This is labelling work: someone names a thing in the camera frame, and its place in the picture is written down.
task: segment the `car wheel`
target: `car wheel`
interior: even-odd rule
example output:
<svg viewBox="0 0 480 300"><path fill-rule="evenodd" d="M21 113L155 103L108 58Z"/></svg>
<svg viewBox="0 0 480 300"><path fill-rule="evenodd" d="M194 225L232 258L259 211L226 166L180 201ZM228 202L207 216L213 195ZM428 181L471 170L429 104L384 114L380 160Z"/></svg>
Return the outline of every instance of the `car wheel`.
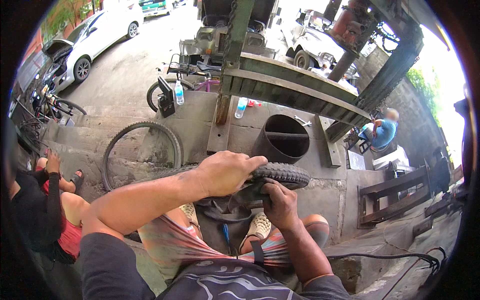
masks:
<svg viewBox="0 0 480 300"><path fill-rule="evenodd" d="M73 70L73 76L75 77L75 82L83 82L88 75L90 74L90 61L86 58L77 60Z"/></svg>
<svg viewBox="0 0 480 300"><path fill-rule="evenodd" d="M308 70L308 68L313 68L315 66L315 61L305 51L300 50L293 59L293 65Z"/></svg>
<svg viewBox="0 0 480 300"><path fill-rule="evenodd" d="M138 32L138 26L135 23L131 23L128 26L128 32L127 32L127 39L131 39L132 37L136 36Z"/></svg>

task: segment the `water bottle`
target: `water bottle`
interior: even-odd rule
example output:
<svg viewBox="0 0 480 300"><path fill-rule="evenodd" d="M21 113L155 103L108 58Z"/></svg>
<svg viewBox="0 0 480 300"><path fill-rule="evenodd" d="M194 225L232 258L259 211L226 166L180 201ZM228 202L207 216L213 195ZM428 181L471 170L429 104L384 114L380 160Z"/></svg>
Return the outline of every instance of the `water bottle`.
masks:
<svg viewBox="0 0 480 300"><path fill-rule="evenodd" d="M239 99L239 103L237 105L237 111L235 112L235 117L237 119L240 119L243 117L243 112L245 111L245 108L247 107L248 100L245 97L242 97Z"/></svg>
<svg viewBox="0 0 480 300"><path fill-rule="evenodd" d="M177 104L182 105L185 100L183 99L183 86L181 85L180 81L177 80L175 83L175 96L177 98Z"/></svg>

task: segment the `hand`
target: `hand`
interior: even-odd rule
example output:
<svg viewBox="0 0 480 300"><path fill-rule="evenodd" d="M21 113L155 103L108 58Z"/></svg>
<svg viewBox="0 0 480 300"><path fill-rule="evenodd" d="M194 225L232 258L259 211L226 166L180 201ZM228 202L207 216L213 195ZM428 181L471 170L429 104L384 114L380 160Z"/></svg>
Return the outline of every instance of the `hand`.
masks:
<svg viewBox="0 0 480 300"><path fill-rule="evenodd" d="M52 149L47 149L47 165L45 166L45 171L47 173L59 173L60 174L60 156L57 152L52 151Z"/></svg>
<svg viewBox="0 0 480 300"><path fill-rule="evenodd" d="M297 193L281 185L278 181L267 181L261 189L262 194L270 195L271 201L264 200L264 212L278 230L293 230L301 224L297 214Z"/></svg>
<svg viewBox="0 0 480 300"><path fill-rule="evenodd" d="M200 179L206 197L235 193L256 168L266 165L264 156L249 158L246 154L220 151L205 159L193 171Z"/></svg>

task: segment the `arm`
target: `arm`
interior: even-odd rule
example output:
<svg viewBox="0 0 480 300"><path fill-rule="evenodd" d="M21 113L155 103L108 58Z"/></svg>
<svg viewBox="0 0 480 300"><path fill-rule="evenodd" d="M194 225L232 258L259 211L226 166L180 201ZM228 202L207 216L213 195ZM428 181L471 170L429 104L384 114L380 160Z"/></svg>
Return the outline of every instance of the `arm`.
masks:
<svg viewBox="0 0 480 300"><path fill-rule="evenodd" d="M48 195L45 195L45 212L37 215L37 222L40 226L38 231L31 237L39 246L50 245L58 240L61 235L61 204L60 204L60 157L57 153L47 150L48 162L45 169L38 171L47 174Z"/></svg>
<svg viewBox="0 0 480 300"><path fill-rule="evenodd" d="M264 201L265 214L287 242L299 281L307 283L319 276L333 275L327 257L297 215L297 194L275 180L268 180L262 193L270 195L271 201Z"/></svg>
<svg viewBox="0 0 480 300"><path fill-rule="evenodd" d="M374 122L373 122L373 130L372 130L372 132L373 132L373 135L377 135L377 127L381 127L381 125L382 125L382 120L375 120L375 119L373 119L373 121L374 121Z"/></svg>
<svg viewBox="0 0 480 300"><path fill-rule="evenodd" d="M127 185L95 200L86 212L82 236L102 232L123 239L147 222L183 204L236 192L263 156L221 151L198 168L176 176Z"/></svg>

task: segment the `shoe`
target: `shoe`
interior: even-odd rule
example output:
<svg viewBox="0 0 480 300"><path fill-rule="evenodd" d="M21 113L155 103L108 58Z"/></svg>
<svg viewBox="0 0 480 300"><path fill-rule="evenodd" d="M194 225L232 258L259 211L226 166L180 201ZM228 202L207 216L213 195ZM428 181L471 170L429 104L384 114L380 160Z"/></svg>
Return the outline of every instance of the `shoe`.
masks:
<svg viewBox="0 0 480 300"><path fill-rule="evenodd" d="M193 203L187 203L179 207L185 215L187 216L188 221L191 224L197 226L198 230L200 230L200 225L198 224L197 213L195 211L195 206Z"/></svg>
<svg viewBox="0 0 480 300"><path fill-rule="evenodd" d="M267 216L264 213L257 213L253 217L253 220L250 222L250 228L248 229L248 233L241 242L239 249L242 249L243 244L248 237L256 236L259 239L263 240L268 236L271 229L272 223L268 220Z"/></svg>

